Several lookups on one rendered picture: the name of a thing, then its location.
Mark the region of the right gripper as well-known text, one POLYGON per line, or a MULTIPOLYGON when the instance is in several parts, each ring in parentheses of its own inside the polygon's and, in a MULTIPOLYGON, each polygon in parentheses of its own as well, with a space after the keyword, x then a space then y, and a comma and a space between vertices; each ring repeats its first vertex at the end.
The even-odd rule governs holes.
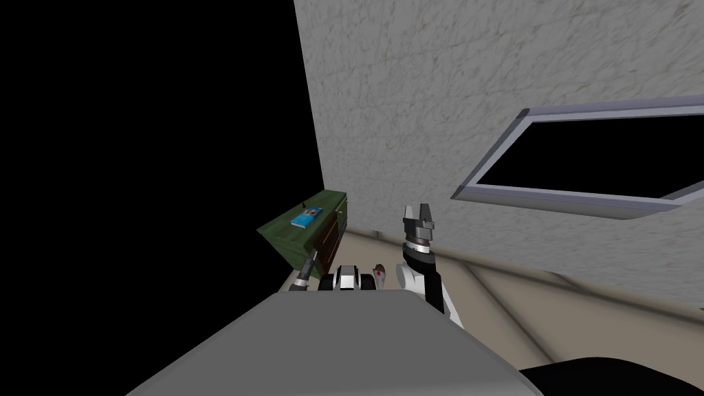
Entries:
POLYGON ((419 219, 415 219, 413 207, 406 206, 404 211, 404 231, 407 237, 415 239, 432 239, 432 231, 435 224, 432 222, 432 215, 429 203, 421 203, 419 207, 419 219))

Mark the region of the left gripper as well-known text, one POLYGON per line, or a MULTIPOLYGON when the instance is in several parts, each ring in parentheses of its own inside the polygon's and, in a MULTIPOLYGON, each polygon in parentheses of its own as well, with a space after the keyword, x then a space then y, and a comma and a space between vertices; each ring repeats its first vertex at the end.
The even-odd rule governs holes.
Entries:
POLYGON ((315 262, 316 262, 316 257, 317 257, 317 250, 312 250, 310 255, 306 258, 298 277, 299 278, 310 278, 311 273, 315 267, 315 262))

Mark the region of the green wooden cabinet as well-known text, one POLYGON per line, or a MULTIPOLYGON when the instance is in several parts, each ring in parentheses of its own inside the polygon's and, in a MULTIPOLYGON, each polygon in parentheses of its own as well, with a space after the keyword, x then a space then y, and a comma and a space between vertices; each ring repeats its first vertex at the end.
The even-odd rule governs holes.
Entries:
POLYGON ((323 190, 258 229, 267 242, 291 265, 301 270, 313 249, 318 254, 311 273, 321 278, 330 270, 347 226, 348 197, 345 192, 323 190), (305 207, 316 206, 323 212, 306 229, 290 224, 305 207))

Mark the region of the blue book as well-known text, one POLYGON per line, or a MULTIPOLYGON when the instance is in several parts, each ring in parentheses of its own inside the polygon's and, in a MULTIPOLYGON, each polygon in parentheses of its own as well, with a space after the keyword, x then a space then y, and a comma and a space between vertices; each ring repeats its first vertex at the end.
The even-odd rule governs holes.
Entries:
POLYGON ((299 228, 308 228, 318 216, 323 212, 323 209, 316 206, 307 206, 295 218, 290 221, 290 224, 299 228))

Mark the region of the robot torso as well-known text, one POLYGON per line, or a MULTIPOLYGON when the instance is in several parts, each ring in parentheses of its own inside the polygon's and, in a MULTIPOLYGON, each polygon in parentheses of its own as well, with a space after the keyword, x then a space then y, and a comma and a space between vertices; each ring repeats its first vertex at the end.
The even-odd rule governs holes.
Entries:
POLYGON ((544 396, 402 289, 268 296, 126 396, 544 396))

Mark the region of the grey framed window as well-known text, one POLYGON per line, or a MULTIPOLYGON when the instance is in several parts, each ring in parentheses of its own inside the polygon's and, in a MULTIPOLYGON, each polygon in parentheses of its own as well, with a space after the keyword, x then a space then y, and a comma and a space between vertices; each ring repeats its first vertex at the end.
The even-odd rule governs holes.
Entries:
POLYGON ((523 109, 452 197, 621 220, 704 198, 704 95, 523 109))

